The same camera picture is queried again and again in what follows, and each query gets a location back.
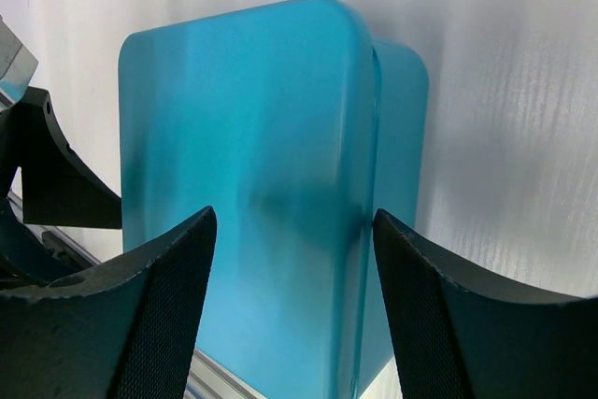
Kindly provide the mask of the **teal tin box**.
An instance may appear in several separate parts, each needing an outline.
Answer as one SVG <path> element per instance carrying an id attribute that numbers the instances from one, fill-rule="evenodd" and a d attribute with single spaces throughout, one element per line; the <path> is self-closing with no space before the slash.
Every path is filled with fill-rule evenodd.
<path id="1" fill-rule="evenodd" d="M 373 209 L 383 208 L 409 226 L 416 221 L 428 100 L 428 72 L 409 47 L 376 39 L 381 106 Z M 399 398 L 397 368 L 375 253 L 369 252 L 358 393 Z"/>

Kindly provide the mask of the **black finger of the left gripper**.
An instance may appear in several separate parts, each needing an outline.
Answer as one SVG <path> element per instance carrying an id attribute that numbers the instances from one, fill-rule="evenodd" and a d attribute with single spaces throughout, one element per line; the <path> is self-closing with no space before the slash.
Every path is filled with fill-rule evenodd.
<path id="1" fill-rule="evenodd" d="M 27 224 L 120 229 L 121 198 L 71 148 L 50 92 L 29 87 L 1 112 L 1 198 L 21 172 Z"/>

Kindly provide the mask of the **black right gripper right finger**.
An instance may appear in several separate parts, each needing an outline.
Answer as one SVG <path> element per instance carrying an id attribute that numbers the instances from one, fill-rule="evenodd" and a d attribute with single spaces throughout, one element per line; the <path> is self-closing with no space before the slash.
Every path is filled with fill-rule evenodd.
<path id="1" fill-rule="evenodd" d="M 492 272 L 386 210 L 374 249 L 406 398 L 593 398 L 597 301 Z"/>

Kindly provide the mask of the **teal tin lid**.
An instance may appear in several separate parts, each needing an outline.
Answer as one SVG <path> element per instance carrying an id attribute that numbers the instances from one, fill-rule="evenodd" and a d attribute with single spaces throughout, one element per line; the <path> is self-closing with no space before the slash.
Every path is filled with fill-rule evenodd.
<path id="1" fill-rule="evenodd" d="M 124 247 L 217 216 L 197 348 L 269 398 L 355 397 L 377 127 L 361 16 L 290 0 L 136 32 L 118 79 Z"/>

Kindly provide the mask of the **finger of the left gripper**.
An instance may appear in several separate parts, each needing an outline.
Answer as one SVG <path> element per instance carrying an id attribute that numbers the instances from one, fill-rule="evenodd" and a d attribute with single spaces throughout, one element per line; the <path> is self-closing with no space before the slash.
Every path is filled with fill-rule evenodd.
<path id="1" fill-rule="evenodd" d="M 12 284 L 48 285 L 75 273 L 54 259 L 36 236 L 15 216 L 9 201 L 1 200 L 1 278 L 15 278 Z"/>

